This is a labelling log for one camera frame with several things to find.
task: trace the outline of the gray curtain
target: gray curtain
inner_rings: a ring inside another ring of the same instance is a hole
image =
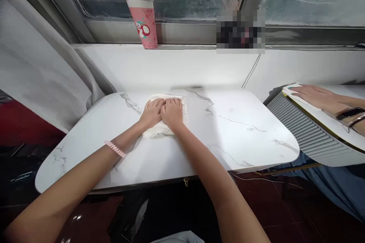
[[[65,133],[104,97],[75,50],[26,0],[0,0],[0,89]]]

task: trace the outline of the electrical cord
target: electrical cord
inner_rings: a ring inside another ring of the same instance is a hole
[[[298,186],[298,185],[295,185],[295,184],[293,184],[293,183],[289,183],[289,182],[284,182],[284,181],[268,180],[268,179],[266,179],[266,178],[240,178],[239,176],[236,176],[236,175],[234,175],[234,176],[235,176],[236,178],[241,179],[241,180],[267,180],[267,181],[277,182],[277,183],[286,183],[286,184],[290,184],[290,185],[293,185],[293,186],[295,186],[295,187],[298,187],[298,188],[300,188],[300,189],[305,190],[304,188],[302,188],[302,187],[300,187],[300,186]]]

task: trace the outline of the black wristwatch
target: black wristwatch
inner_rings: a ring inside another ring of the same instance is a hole
[[[365,109],[362,109],[360,107],[352,108],[352,109],[346,110],[346,111],[342,112],[341,114],[337,115],[336,119],[343,120],[344,118],[349,118],[349,117],[355,116],[360,113],[365,113]]]

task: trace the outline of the pink bracelet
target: pink bracelet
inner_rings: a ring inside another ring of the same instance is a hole
[[[118,147],[116,147],[113,143],[111,143],[110,141],[108,140],[105,140],[104,143],[106,145],[108,145],[112,150],[114,150],[119,156],[121,156],[122,158],[125,158],[126,157],[126,154],[124,154],[122,152],[122,150],[120,150]]]

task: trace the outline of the white towel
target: white towel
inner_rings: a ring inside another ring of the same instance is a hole
[[[175,95],[167,95],[167,94],[155,94],[152,95],[151,97],[149,97],[147,99],[147,101],[153,101],[156,99],[171,99],[171,98],[178,98],[181,100],[181,104],[182,104],[182,121],[183,123],[186,125],[186,127],[188,127],[188,122],[189,122],[189,114],[187,112],[187,104],[186,104],[186,98],[182,97],[182,96],[175,96]],[[171,135],[173,136],[174,133],[171,131],[171,129],[167,126],[166,123],[164,123],[163,121],[160,121],[158,124],[156,124],[154,127],[147,129],[144,133],[143,136],[145,138],[152,138],[157,136],[157,134],[163,134],[163,135]]]

